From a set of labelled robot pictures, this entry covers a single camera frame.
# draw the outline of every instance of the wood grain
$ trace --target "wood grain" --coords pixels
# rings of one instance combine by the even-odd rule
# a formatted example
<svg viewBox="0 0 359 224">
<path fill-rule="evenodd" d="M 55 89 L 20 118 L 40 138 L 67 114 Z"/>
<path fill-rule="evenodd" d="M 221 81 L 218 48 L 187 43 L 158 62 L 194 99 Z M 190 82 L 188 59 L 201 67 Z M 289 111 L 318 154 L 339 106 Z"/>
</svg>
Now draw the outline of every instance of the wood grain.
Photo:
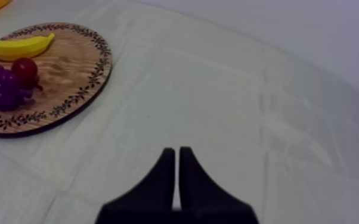
<svg viewBox="0 0 359 224">
<path fill-rule="evenodd" d="M 17 30 L 2 39 L 23 39 L 55 33 L 49 49 L 32 58 L 39 84 L 33 98 L 19 109 L 0 111 L 0 134 L 21 133 L 57 122 L 101 91 L 112 69 L 107 42 L 95 31 L 70 23 L 45 23 Z M 5 69 L 12 63 L 0 61 Z"/>
</svg>

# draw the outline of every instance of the toy banana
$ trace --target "toy banana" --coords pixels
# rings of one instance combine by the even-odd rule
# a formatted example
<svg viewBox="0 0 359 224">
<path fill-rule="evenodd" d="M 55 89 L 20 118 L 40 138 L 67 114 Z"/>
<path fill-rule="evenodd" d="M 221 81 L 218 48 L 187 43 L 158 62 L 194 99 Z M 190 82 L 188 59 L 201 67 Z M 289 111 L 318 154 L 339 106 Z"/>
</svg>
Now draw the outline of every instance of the toy banana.
<svg viewBox="0 0 359 224">
<path fill-rule="evenodd" d="M 0 60 L 15 61 L 18 58 L 32 58 L 46 51 L 55 34 L 35 36 L 15 41 L 0 41 Z"/>
</svg>

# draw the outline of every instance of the white wall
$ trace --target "white wall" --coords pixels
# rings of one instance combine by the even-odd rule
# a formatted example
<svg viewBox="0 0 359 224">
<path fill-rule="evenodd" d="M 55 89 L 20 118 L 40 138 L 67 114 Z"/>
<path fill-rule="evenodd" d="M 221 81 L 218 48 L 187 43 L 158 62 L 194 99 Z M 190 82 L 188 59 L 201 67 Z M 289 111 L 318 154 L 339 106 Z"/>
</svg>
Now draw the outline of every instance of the white wall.
<svg viewBox="0 0 359 224">
<path fill-rule="evenodd" d="M 357 0 L 141 0 L 285 49 L 359 89 Z"/>
</svg>

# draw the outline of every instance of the white surface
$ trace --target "white surface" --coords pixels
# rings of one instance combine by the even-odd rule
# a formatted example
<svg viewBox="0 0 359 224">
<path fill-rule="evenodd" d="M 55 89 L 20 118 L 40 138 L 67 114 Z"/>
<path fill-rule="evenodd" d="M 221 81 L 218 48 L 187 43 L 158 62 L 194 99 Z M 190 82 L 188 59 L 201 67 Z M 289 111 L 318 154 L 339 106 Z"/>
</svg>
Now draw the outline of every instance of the white surface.
<svg viewBox="0 0 359 224">
<path fill-rule="evenodd" d="M 359 89 L 359 1 L 139 0 L 253 36 Z"/>
<path fill-rule="evenodd" d="M 15 0 L 0 11 L 0 36 L 46 21 L 101 33 L 114 69 L 80 115 L 0 139 L 0 223 L 92 223 L 163 147 L 182 145 L 261 223 L 359 222 L 356 89 L 213 24 L 126 1 Z"/>
</svg>

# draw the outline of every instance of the plate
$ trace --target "plate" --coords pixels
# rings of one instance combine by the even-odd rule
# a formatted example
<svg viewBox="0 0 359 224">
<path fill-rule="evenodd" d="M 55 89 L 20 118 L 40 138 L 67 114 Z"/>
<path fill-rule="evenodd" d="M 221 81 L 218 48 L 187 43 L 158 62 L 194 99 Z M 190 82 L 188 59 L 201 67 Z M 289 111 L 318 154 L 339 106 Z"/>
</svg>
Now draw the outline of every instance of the plate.
<svg viewBox="0 0 359 224">
<path fill-rule="evenodd" d="M 89 105 L 106 84 L 112 69 L 112 51 L 97 32 L 77 24 L 44 23 L 17 30 L 2 40 L 33 36 L 55 38 L 47 51 L 32 58 L 39 84 L 32 99 L 14 111 L 0 111 L 0 136 L 37 132 L 71 118 Z M 0 61 L 5 69 L 12 63 Z"/>
</svg>

